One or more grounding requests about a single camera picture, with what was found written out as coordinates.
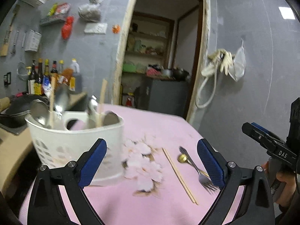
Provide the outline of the person right hand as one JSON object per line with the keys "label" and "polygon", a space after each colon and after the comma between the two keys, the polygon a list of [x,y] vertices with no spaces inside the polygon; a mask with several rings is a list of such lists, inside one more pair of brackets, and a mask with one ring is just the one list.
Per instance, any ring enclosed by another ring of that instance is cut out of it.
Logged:
{"label": "person right hand", "polygon": [[299,211],[299,194],[296,194],[297,184],[294,172],[279,171],[276,174],[276,179],[285,183],[276,203],[283,208],[293,208]]}

